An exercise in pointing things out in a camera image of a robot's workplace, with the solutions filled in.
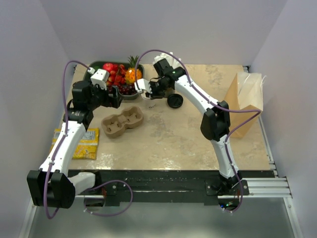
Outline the white paper cup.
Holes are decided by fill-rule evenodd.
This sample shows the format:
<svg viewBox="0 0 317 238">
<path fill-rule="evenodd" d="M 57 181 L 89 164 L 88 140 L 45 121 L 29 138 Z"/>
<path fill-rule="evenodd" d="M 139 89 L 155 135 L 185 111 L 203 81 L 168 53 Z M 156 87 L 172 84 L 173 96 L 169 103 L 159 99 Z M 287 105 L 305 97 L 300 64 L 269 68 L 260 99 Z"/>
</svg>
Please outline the white paper cup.
<svg viewBox="0 0 317 238">
<path fill-rule="evenodd" d="M 142 105 L 145 109 L 153 109 L 156 106 L 156 101 L 151 99 L 150 96 L 147 96 L 145 93 L 141 94 Z"/>
</svg>

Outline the black cup lid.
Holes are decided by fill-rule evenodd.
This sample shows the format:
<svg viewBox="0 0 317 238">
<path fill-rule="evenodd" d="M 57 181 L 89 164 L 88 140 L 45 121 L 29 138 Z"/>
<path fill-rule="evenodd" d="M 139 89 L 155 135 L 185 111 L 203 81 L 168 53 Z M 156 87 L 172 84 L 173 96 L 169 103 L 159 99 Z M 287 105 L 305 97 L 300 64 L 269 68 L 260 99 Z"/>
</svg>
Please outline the black cup lid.
<svg viewBox="0 0 317 238">
<path fill-rule="evenodd" d="M 180 108 L 183 105 L 183 97 L 180 94 L 171 94 L 167 98 L 167 104 L 172 109 Z"/>
</svg>

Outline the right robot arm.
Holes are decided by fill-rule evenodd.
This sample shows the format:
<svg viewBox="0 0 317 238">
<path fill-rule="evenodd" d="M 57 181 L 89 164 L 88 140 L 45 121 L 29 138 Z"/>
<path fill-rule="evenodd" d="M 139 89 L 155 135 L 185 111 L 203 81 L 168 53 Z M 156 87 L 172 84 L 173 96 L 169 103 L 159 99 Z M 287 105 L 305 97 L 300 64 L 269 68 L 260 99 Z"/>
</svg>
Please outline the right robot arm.
<svg viewBox="0 0 317 238">
<path fill-rule="evenodd" d="M 182 67 L 173 68 L 167 59 L 154 63 L 159 78 L 150 82 L 151 97 L 163 97 L 168 88 L 185 96 L 202 114 L 201 133 L 209 140 L 219 164 L 219 191 L 227 195 L 236 190 L 243 196 L 242 176 L 233 158 L 229 141 L 230 115 L 225 101 L 219 102 L 202 90 Z"/>
</svg>

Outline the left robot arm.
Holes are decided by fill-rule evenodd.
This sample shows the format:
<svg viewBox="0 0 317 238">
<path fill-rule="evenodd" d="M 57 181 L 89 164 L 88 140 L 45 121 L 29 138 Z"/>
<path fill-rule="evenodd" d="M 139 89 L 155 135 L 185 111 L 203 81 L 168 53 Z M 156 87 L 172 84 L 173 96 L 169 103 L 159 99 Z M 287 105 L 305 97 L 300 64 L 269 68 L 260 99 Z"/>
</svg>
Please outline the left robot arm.
<svg viewBox="0 0 317 238">
<path fill-rule="evenodd" d="M 68 209 L 76 195 L 87 190 L 98 194 L 101 180 L 92 172 L 68 177 L 73 154 L 86 133 L 94 115 L 102 107 L 118 108 L 123 100 L 117 86 L 108 89 L 100 83 L 78 81 L 72 87 L 72 100 L 66 105 L 61 132 L 50 154 L 38 170 L 31 170 L 27 183 L 34 205 Z"/>
</svg>

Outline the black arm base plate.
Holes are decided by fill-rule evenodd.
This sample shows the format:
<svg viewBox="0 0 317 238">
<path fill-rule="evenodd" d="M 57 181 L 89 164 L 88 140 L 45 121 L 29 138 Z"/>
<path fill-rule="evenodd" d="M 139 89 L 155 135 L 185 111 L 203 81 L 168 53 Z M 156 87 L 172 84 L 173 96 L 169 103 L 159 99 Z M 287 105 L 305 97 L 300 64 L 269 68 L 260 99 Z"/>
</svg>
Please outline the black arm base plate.
<svg viewBox="0 0 317 238">
<path fill-rule="evenodd" d="M 218 205 L 219 195 L 234 195 L 237 187 L 228 189 L 219 172 L 155 171 L 155 170 L 93 170 L 95 185 L 105 182 L 106 206 L 121 202 L 203 203 Z"/>
</svg>

